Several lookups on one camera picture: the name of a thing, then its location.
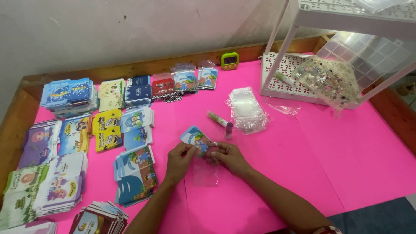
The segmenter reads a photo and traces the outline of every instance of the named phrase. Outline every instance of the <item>green timer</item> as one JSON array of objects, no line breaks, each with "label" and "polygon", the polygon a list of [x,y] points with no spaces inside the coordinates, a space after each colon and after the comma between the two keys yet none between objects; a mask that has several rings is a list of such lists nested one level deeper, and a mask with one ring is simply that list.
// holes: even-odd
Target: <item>green timer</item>
[{"label": "green timer", "polygon": [[221,68],[232,70],[238,67],[240,56],[236,52],[226,53],[221,56]]}]

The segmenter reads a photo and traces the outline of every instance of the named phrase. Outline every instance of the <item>shelf leg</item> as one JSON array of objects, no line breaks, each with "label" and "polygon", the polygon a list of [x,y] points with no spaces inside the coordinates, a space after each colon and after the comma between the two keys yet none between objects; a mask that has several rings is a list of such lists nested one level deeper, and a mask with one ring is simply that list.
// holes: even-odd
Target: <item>shelf leg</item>
[{"label": "shelf leg", "polygon": [[266,50],[264,52],[266,55],[269,54],[270,48],[273,45],[273,41],[276,38],[276,34],[277,34],[277,31],[279,30],[279,26],[280,26],[280,23],[282,22],[283,15],[285,14],[285,10],[287,8],[287,5],[289,5],[289,0],[285,0],[285,2],[283,3],[282,8],[280,9],[279,17],[277,18],[276,25],[273,28],[272,34],[270,35],[269,42],[267,42]]},{"label": "shelf leg", "polygon": [[276,58],[275,62],[273,63],[269,74],[267,75],[266,81],[264,82],[264,84],[262,86],[264,90],[267,89],[267,86],[272,81],[273,75],[275,74],[277,68],[279,67],[280,62],[282,61],[282,58],[284,57],[287,49],[289,48],[289,45],[292,42],[292,39],[295,36],[298,28],[299,28],[299,26],[292,25],[289,29],[289,32],[287,32],[287,35],[286,35],[285,40],[283,41],[282,47],[280,48],[280,50],[277,54],[277,58]]},{"label": "shelf leg", "polygon": [[407,65],[402,70],[396,72],[394,75],[392,75],[390,78],[386,79],[383,83],[375,87],[370,92],[366,93],[364,96],[362,96],[360,99],[357,100],[359,104],[363,104],[368,99],[372,98],[374,95],[381,92],[383,89],[387,88],[394,82],[400,80],[405,75],[409,74],[411,71],[416,69],[416,61],[412,62],[411,64]]}]

